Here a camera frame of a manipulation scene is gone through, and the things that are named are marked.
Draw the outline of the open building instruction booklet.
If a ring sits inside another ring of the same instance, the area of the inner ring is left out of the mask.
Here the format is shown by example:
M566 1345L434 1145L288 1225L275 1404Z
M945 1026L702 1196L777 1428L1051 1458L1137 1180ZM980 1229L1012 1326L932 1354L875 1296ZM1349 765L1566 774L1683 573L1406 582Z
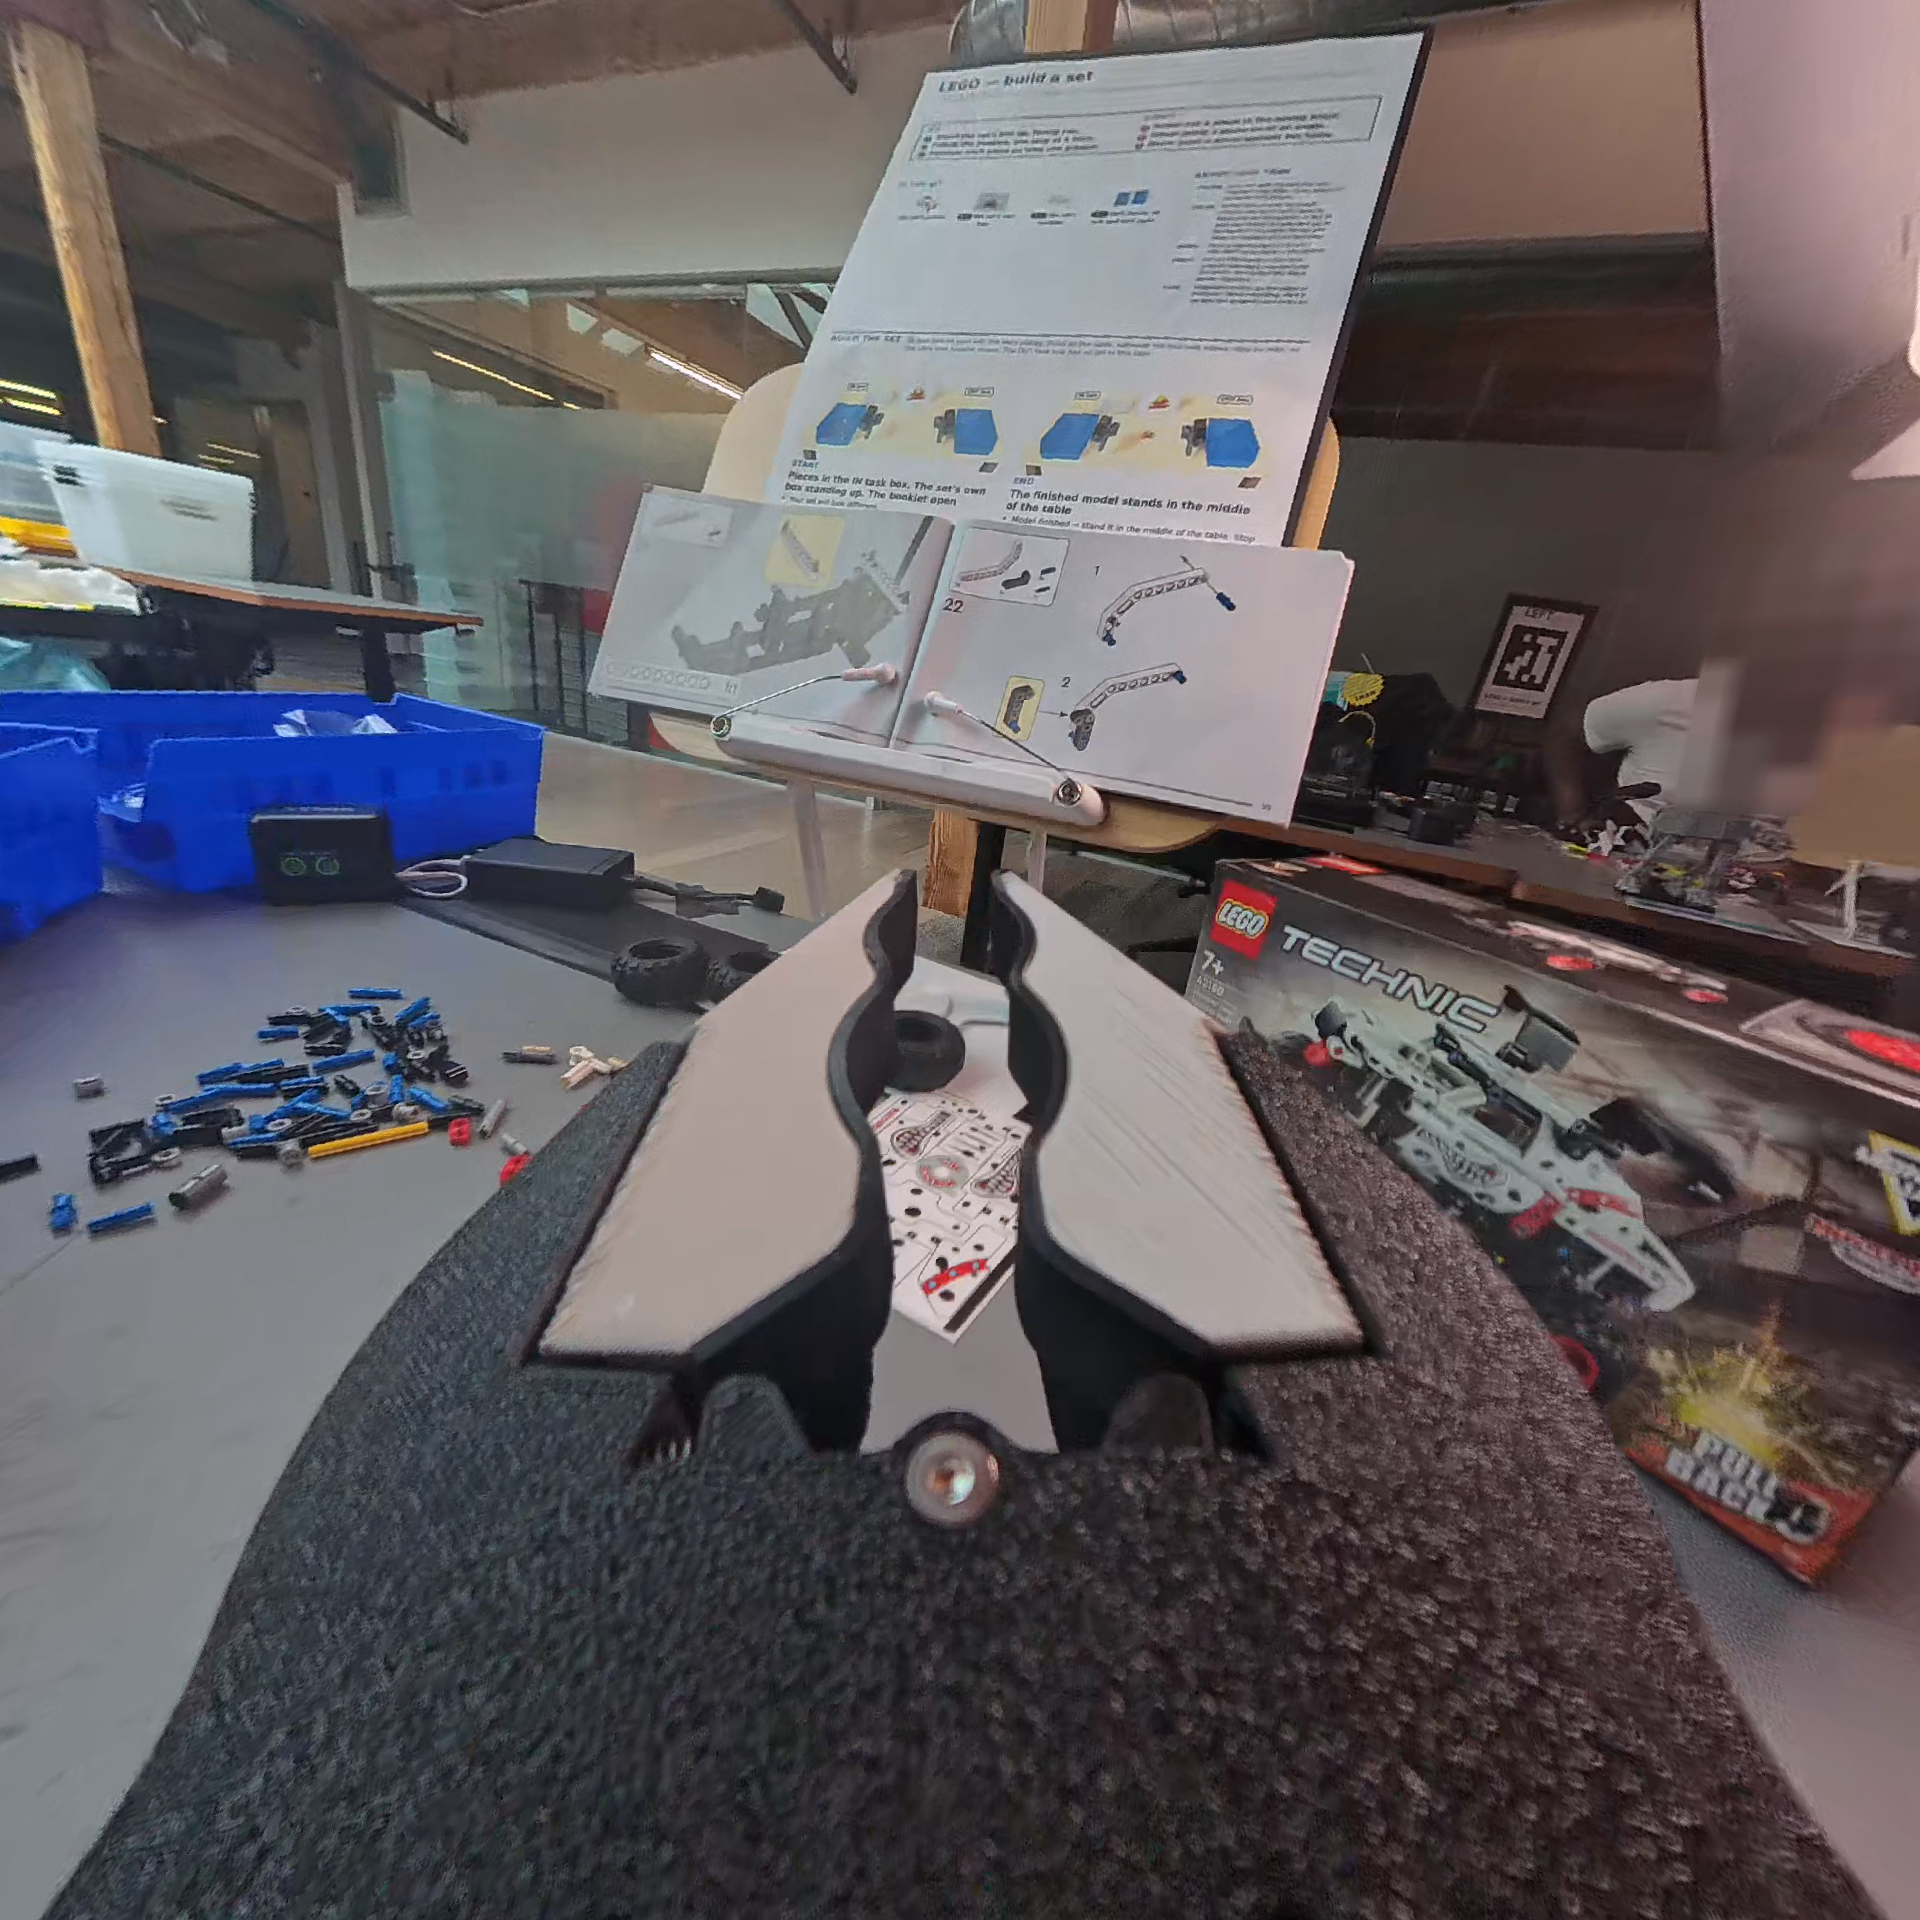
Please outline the open building instruction booklet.
M1332 552L649 486L588 690L781 778L1101 825L1290 819L1347 610Z

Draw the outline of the wood edged side table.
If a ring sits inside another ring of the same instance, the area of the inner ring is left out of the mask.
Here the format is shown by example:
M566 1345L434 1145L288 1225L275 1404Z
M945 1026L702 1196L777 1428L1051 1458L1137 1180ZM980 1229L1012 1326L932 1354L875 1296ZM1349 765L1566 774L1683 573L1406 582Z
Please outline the wood edged side table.
M362 690L377 705L395 693L393 642L425 633L481 633L472 610L419 608L379 597L300 582L201 580L128 568L114 580L132 593L128 608L37 605L4 589L4 638L68 640L140 656L189 661L193 686L252 688L262 659L282 640L342 649Z

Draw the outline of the pile of blue black pieces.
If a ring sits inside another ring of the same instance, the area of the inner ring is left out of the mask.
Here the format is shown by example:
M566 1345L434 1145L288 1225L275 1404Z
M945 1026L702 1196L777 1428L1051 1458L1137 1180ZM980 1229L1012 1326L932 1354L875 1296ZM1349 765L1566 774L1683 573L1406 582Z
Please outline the pile of blue black pieces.
M4 1245L114 1242L189 1224L246 1168L300 1172L392 1145L497 1139L430 997L286 1003L212 1043L131 998L4 997Z

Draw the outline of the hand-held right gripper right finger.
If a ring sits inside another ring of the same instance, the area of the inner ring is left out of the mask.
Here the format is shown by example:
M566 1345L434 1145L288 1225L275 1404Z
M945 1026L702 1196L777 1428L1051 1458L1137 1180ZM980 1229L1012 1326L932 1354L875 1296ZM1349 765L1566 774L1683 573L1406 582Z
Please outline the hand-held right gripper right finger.
M993 884L1006 1062L1029 1136L1014 1307L1053 1448L1158 1402L1211 1450L1246 1364L1356 1360L1369 1326L1221 1036L1036 884Z

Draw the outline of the toy set cardboard box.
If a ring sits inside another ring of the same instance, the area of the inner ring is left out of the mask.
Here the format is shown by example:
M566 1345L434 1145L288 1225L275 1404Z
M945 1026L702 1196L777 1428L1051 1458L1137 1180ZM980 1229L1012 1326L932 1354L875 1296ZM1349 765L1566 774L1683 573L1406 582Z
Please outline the toy set cardboard box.
M1186 997L1461 1220L1638 1469L1836 1570L1915 1458L1915 1036L1328 856L1226 860Z

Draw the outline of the printed instruction sheet board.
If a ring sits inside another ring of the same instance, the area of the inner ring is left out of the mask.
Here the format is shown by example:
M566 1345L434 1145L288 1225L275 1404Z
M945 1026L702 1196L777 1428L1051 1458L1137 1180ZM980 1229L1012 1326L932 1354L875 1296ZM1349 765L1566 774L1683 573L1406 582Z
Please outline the printed instruction sheet board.
M925 78L763 497L1294 545L1430 42Z

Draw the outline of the plain blue bin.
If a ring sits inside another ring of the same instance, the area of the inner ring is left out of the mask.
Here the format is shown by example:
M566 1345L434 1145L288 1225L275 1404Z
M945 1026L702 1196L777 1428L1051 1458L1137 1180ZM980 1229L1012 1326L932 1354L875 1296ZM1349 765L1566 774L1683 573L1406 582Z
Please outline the plain blue bin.
M104 860L176 894L252 884L253 816L360 810L398 858L529 834L547 733L416 696L114 690L81 698L94 733Z

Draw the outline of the black rubber mat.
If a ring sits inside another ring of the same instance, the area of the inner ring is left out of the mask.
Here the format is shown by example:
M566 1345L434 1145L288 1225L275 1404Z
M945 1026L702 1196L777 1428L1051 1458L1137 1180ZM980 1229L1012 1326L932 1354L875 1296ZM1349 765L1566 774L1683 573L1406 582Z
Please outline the black rubber mat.
M542 956L570 970L605 977L617 954L656 937L685 937L708 954L739 946L784 950L803 942L814 923L744 905L717 917L683 917L673 904L635 896L612 908L571 908L497 899L400 900L430 922L475 932L510 949Z

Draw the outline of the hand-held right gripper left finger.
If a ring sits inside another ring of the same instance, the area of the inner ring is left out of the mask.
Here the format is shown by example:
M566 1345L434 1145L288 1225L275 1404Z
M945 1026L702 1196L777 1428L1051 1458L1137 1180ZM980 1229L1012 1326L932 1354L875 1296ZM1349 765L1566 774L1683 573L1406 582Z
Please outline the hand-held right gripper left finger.
M540 1334L547 1364L780 1390L858 1451L891 1315L873 1106L896 1067L918 880L877 880L694 1024Z

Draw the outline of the white sticker sheet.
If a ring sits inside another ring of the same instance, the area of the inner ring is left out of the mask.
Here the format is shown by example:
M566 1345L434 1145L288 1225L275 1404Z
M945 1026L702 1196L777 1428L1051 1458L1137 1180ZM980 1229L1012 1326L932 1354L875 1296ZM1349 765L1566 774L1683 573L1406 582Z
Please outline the white sticker sheet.
M894 1248L894 1313L957 1342L1018 1270L1029 1128L949 1093L872 1108Z

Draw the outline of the black power adapter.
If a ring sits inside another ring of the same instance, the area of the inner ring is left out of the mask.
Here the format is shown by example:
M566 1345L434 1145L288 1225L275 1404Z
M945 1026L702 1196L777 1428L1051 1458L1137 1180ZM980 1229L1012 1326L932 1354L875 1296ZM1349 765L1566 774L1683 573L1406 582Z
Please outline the black power adapter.
M605 914L634 899L630 851L547 843L522 834L461 860L464 896Z

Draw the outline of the wooden pillar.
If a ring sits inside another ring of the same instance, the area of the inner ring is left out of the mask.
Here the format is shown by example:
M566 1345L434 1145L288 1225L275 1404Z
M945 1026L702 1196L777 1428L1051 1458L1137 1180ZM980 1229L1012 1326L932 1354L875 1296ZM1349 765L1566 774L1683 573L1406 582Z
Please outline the wooden pillar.
M90 56L58 26L24 14L8 17L8 43L97 438L158 460L158 419Z

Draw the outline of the black device with green lights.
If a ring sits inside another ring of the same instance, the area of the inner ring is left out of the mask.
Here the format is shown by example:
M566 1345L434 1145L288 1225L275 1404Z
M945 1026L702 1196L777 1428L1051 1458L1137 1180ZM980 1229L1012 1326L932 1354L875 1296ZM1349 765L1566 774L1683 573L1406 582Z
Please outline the black device with green lights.
M268 808L249 816L246 843L268 905L373 904L400 892L381 808Z

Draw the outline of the white storage box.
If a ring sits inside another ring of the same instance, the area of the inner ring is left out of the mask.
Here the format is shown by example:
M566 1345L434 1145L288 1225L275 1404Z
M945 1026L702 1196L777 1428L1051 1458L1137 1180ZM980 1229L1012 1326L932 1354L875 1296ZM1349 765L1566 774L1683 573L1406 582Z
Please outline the white storage box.
M246 475L60 438L37 438L35 460L88 564L253 582L257 492Z

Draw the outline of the small grey toy model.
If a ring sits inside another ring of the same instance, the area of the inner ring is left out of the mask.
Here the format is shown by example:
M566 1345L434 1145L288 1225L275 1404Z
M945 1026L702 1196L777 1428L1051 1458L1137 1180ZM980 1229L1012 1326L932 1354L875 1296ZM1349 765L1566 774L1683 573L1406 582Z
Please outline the small grey toy model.
M1616 878L1616 894L1715 917L1728 904L1778 905L1792 888L1792 834L1770 816L1660 808Z

